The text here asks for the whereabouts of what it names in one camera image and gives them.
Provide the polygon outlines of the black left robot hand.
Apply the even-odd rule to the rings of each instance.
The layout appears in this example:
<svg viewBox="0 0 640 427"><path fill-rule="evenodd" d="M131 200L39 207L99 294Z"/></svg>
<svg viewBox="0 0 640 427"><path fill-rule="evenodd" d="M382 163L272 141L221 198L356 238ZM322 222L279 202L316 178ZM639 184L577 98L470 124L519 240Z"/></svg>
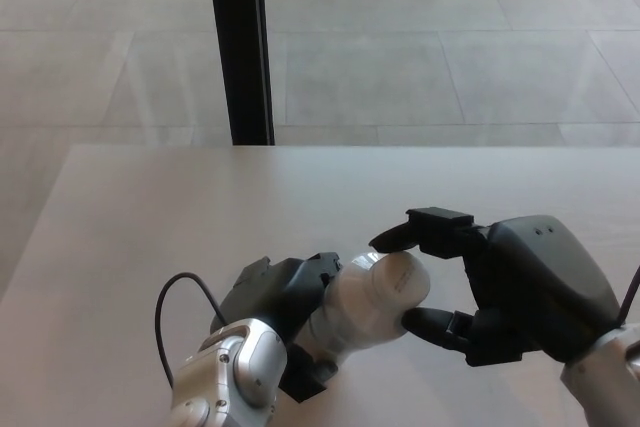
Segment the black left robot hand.
<svg viewBox="0 0 640 427"><path fill-rule="evenodd" d="M287 366L279 387L298 403L325 391L326 383L338 371L335 361L320 360L312 353L315 345L302 333L340 270L335 252L307 259L287 258L276 264L263 257L242 270L221 304L225 321L258 319L281 337L287 349Z"/></svg>

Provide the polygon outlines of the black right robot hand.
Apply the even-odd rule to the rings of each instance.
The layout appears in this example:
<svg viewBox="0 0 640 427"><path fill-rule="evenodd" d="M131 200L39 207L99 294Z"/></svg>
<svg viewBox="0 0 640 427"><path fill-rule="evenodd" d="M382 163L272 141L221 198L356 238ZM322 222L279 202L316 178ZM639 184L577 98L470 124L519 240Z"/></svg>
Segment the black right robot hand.
<svg viewBox="0 0 640 427"><path fill-rule="evenodd" d="M604 272L557 218L531 215L482 226L470 214L438 207L407 215L406 222L374 237L371 247L461 258L477 310L416 307L403 314L401 325L464 354L468 365L518 362L535 351L568 363L622 326Z"/></svg>

